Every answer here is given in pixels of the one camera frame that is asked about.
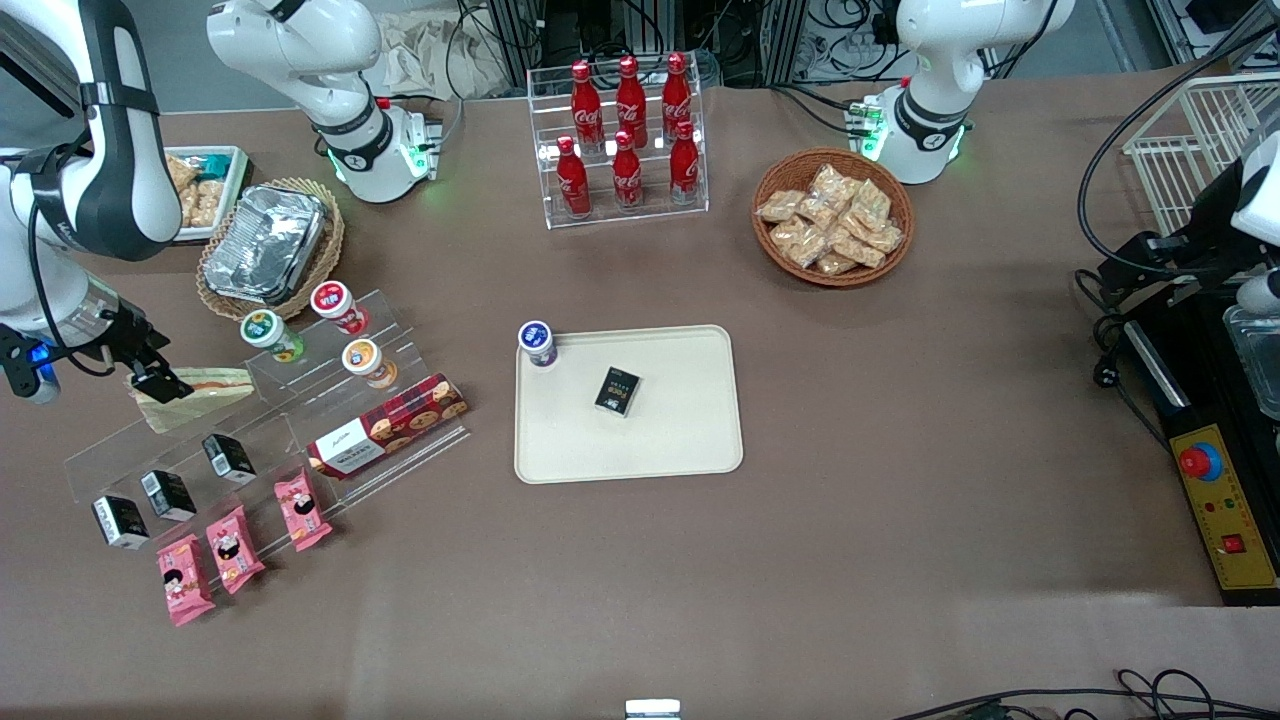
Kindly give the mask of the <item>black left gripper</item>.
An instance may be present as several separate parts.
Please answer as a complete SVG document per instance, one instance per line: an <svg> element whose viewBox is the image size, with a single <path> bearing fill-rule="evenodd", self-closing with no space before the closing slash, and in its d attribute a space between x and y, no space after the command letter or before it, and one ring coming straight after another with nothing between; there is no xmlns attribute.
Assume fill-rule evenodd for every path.
<svg viewBox="0 0 1280 720"><path fill-rule="evenodd" d="M1233 161L1197 196L1185 233L1138 234L1146 263L1103 260L1097 268L1102 304L1124 304L1160 284L1215 290L1257 265L1257 241L1231 224L1243 183L1243 163Z"/></svg>

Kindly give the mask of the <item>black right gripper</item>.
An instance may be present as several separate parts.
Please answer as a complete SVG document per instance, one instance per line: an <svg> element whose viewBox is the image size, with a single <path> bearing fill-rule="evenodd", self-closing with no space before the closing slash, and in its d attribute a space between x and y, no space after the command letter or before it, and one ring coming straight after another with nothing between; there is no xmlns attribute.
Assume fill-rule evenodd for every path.
<svg viewBox="0 0 1280 720"><path fill-rule="evenodd" d="M119 363L131 369L129 383L138 393L150 393L159 404L186 398L195 388L170 368L161 350L170 340L155 329L143 310L125 299L105 304L96 311L102 333L92 341L92 356L106 364Z"/></svg>

